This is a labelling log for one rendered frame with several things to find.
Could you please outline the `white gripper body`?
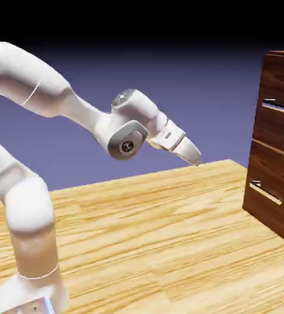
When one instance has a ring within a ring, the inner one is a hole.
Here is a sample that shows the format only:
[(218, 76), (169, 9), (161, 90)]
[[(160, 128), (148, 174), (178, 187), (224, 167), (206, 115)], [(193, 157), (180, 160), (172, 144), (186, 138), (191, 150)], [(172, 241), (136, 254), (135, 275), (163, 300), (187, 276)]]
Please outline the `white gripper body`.
[(175, 154), (191, 165), (198, 166), (201, 163), (201, 152), (186, 136), (176, 146)]

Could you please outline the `small dark wood drawer front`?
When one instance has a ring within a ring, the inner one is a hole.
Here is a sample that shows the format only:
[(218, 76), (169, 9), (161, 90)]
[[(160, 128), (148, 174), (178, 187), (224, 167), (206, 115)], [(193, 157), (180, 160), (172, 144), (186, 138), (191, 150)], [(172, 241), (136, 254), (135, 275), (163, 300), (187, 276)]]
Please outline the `small dark wood drawer front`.
[[(249, 187), (252, 180), (282, 200), (277, 205)], [(255, 141), (250, 158), (242, 208), (284, 239), (284, 154)]]

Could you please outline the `dark wood cabinet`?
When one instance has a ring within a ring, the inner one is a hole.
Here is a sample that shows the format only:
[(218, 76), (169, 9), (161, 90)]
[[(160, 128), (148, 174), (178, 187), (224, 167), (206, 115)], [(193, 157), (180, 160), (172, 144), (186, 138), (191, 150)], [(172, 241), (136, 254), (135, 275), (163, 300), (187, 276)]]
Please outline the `dark wood cabinet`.
[(284, 50), (263, 58), (242, 208), (284, 239)]

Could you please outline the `large dark wood drawer front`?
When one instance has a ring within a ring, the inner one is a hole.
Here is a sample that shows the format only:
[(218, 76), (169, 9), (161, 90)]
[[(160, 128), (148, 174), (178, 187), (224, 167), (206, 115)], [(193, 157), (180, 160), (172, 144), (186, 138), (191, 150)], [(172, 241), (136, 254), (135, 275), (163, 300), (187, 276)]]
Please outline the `large dark wood drawer front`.
[(275, 99), (284, 105), (284, 51), (264, 55), (253, 139), (284, 151), (284, 113), (265, 108), (264, 99)]

